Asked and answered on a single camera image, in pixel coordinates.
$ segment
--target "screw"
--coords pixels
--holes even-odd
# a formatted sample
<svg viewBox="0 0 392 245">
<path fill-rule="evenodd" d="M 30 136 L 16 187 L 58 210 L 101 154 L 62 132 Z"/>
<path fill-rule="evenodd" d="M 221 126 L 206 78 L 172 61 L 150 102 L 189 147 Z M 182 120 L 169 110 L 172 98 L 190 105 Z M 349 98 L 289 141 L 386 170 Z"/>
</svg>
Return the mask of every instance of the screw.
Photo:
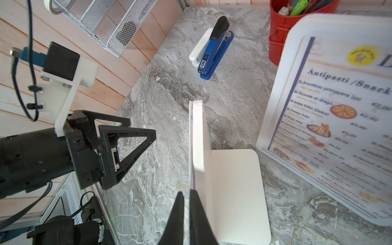
<svg viewBox="0 0 392 245">
<path fill-rule="evenodd" d="M 44 80 L 44 81 L 47 81 L 47 82 L 49 81 L 49 78 L 47 76 L 41 76 L 40 78 L 41 78 L 41 80 Z"/>
</svg>

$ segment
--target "yellow logo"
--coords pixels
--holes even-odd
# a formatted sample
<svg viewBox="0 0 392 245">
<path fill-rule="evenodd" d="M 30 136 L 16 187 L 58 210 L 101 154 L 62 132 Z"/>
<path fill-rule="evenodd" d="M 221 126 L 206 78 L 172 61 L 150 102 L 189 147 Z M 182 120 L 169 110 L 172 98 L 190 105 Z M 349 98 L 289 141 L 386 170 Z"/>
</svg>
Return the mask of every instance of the yellow logo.
<svg viewBox="0 0 392 245">
<path fill-rule="evenodd" d="M 378 56 L 377 50 L 372 46 L 362 46 L 353 49 L 347 56 L 350 64 L 356 66 L 369 65 L 373 63 Z"/>
</svg>

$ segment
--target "wooden plank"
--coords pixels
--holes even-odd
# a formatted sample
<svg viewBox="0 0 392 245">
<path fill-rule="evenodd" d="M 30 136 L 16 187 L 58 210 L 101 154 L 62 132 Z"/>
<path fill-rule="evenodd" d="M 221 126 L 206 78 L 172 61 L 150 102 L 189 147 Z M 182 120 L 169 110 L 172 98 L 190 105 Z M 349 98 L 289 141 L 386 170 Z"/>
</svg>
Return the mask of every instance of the wooden plank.
<svg viewBox="0 0 392 245">
<path fill-rule="evenodd" d="M 34 103 L 34 97 L 25 94 L 23 92 L 20 93 L 24 104 Z M 0 84 L 0 109 L 3 111 L 8 111 L 11 113 L 15 113 L 21 116 L 25 116 L 24 110 L 22 109 L 19 100 L 16 96 L 15 90 L 10 87 L 6 87 Z M 34 117 L 35 112 L 33 110 L 28 110 L 31 117 Z M 39 114 L 39 120 L 43 122 L 47 122 L 53 124 L 54 116 L 49 112 L 41 112 Z"/>
<path fill-rule="evenodd" d="M 13 198 L 13 199 L 1 199 L 0 200 L 0 217 L 12 216 L 33 202 L 38 200 L 38 197 L 33 198 Z M 49 202 L 50 197 L 44 197 L 39 201 L 32 209 L 30 209 L 27 213 L 35 213 L 41 212 L 45 205 Z"/>
<path fill-rule="evenodd" d="M 46 194 L 46 196 L 48 197 L 53 196 L 54 191 L 57 189 L 59 185 L 60 183 L 53 183 L 52 189 L 49 191 L 48 194 Z M 13 195 L 7 196 L 4 199 L 40 197 L 45 192 L 46 188 L 47 186 L 44 186 L 29 193 L 26 193 L 26 191 L 21 191 Z"/>
<path fill-rule="evenodd" d="M 79 86 L 78 90 L 115 110 L 118 110 L 125 101 L 124 96 L 98 80 L 95 80 L 91 88 Z"/>
<path fill-rule="evenodd" d="M 146 35 L 144 35 L 142 30 L 138 30 L 133 36 L 132 42 L 138 49 L 143 52 L 143 54 L 149 59 L 152 60 L 154 55 L 156 54 L 156 48 L 152 45 L 152 43 L 148 40 Z"/>
<path fill-rule="evenodd" d="M 195 4 L 206 4 L 206 2 L 204 0 L 195 0 Z"/>
<path fill-rule="evenodd" d="M 21 31 L 15 29 L 13 26 L 8 23 L 0 20 L 0 32 L 7 33 L 7 35 L 0 36 L 0 51 L 6 53 L 12 47 L 22 47 L 23 44 L 27 43 L 27 35 L 22 33 Z M 41 45 L 38 42 L 34 41 L 33 49 L 36 52 L 46 53 L 47 47 Z M 4 54 L 1 54 L 1 59 L 7 59 L 4 57 Z M 11 57 L 9 57 L 9 64 L 7 67 L 11 67 Z M 19 65 L 17 74 L 20 70 L 24 71 L 24 74 L 29 78 L 30 71 L 29 67 L 25 65 Z M 39 77 L 40 71 L 36 72 L 36 76 Z M 11 80 L 10 70 L 7 71 L 7 79 Z M 95 80 L 94 85 L 91 88 L 79 86 L 78 90 L 85 93 L 86 95 L 97 99 L 98 101 L 110 106 L 114 109 L 119 109 L 122 103 L 125 100 L 125 97 L 116 91 L 112 90 L 110 87 L 104 85 L 101 81 Z"/>
<path fill-rule="evenodd" d="M 219 0 L 205 0 L 205 4 L 220 4 Z"/>
<path fill-rule="evenodd" d="M 162 31 L 161 27 L 158 25 L 151 13 L 147 15 L 140 29 L 143 31 L 148 40 L 154 45 L 156 50 L 159 49 L 161 44 L 166 39 L 165 33 Z"/>
<path fill-rule="evenodd" d="M 220 4 L 237 4 L 236 0 L 219 0 Z"/>
<path fill-rule="evenodd" d="M 0 127 L 0 136 L 2 137 L 23 134 L 53 127 L 53 125 L 49 123 L 45 123 L 42 121 L 32 122 L 25 116 L 20 116 L 2 110 L 0 110 L 0 122 L 3 122 L 2 126 Z"/>
<path fill-rule="evenodd" d="M 183 10 L 178 0 L 158 0 L 151 10 L 152 16 L 166 36 L 169 35 L 182 12 Z"/>
<path fill-rule="evenodd" d="M 122 57 L 128 62 L 131 62 L 132 59 L 138 60 L 139 62 L 134 62 L 134 66 L 141 74 L 150 63 L 150 60 L 147 59 L 147 57 L 133 44 L 133 42 L 128 44 L 126 50 L 122 54 Z"/>
<path fill-rule="evenodd" d="M 251 4 L 269 4 L 269 0 L 250 0 Z"/>
<path fill-rule="evenodd" d="M 102 104 L 101 102 L 94 100 L 93 98 L 82 94 L 80 92 L 76 93 L 75 99 L 71 106 L 71 110 L 87 110 L 87 111 L 95 111 L 98 113 L 114 115 L 117 113 L 117 110 Z"/>
<path fill-rule="evenodd" d="M 250 0 L 237 0 L 237 4 L 250 4 Z"/>
<path fill-rule="evenodd" d="M 65 174 L 65 175 L 63 175 L 63 176 L 54 178 L 54 179 L 52 180 L 52 182 L 53 182 L 53 183 L 61 183 L 61 181 L 63 181 L 63 179 L 64 179 L 66 176 L 67 176 L 67 175 Z"/>
<path fill-rule="evenodd" d="M 0 17 L 23 33 L 27 33 L 27 11 L 25 7 L 14 1 L 0 1 Z M 80 55 L 86 56 L 92 60 L 93 57 L 89 56 L 86 52 L 81 50 L 78 46 L 73 44 L 70 40 L 65 38 L 63 35 L 58 33 L 54 28 L 47 25 L 41 19 L 33 16 L 33 37 L 42 45 L 48 47 L 51 41 L 63 45 Z M 120 94 L 127 96 L 131 91 L 132 87 L 122 81 L 119 77 L 109 71 L 102 64 L 99 64 L 97 78 L 113 88 Z"/>
</svg>

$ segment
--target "metal mesh basket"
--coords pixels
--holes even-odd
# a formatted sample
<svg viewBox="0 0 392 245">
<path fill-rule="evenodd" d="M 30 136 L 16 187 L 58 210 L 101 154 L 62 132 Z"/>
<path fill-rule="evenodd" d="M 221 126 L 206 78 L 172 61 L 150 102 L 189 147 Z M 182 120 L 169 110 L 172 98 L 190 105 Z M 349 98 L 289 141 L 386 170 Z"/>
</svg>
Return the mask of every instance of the metal mesh basket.
<svg viewBox="0 0 392 245">
<path fill-rule="evenodd" d="M 157 0 L 53 0 L 104 49 L 120 57 Z"/>
</svg>

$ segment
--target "gray marble surface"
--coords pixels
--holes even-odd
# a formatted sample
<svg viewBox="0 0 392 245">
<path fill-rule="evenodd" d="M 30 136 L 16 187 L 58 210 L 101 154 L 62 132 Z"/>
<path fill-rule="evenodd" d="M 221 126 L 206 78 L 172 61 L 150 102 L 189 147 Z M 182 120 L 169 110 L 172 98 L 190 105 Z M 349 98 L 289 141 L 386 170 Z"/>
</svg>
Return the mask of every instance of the gray marble surface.
<svg viewBox="0 0 392 245">
<path fill-rule="evenodd" d="M 234 39 L 205 81 L 188 55 L 222 15 Z M 130 118 L 132 127 L 155 129 L 157 140 L 120 184 L 104 192 L 123 245 L 157 244 L 178 191 L 185 194 L 184 244 L 189 244 L 190 100 L 205 102 L 213 149 L 258 153 L 271 244 L 392 244 L 391 227 L 365 221 L 255 148 L 277 70 L 268 58 L 269 24 L 269 9 L 188 8 L 140 77 L 118 115 Z M 120 154 L 127 155 L 136 144 L 122 141 Z"/>
</svg>

